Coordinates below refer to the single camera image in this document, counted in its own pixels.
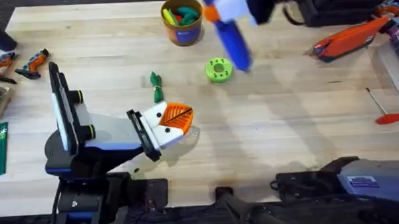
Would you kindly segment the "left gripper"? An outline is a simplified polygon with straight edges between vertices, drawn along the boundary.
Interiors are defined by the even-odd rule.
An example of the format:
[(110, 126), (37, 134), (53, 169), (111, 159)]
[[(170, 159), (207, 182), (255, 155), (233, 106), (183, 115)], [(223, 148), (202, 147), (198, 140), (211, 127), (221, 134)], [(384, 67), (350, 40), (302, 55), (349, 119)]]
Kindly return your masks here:
[(156, 162), (160, 149), (179, 142), (192, 125), (194, 109), (182, 103), (165, 101), (141, 113), (129, 110), (125, 118), (90, 113), (86, 104), (76, 106), (81, 125), (93, 126), (95, 138), (84, 143), (105, 151), (145, 153)]

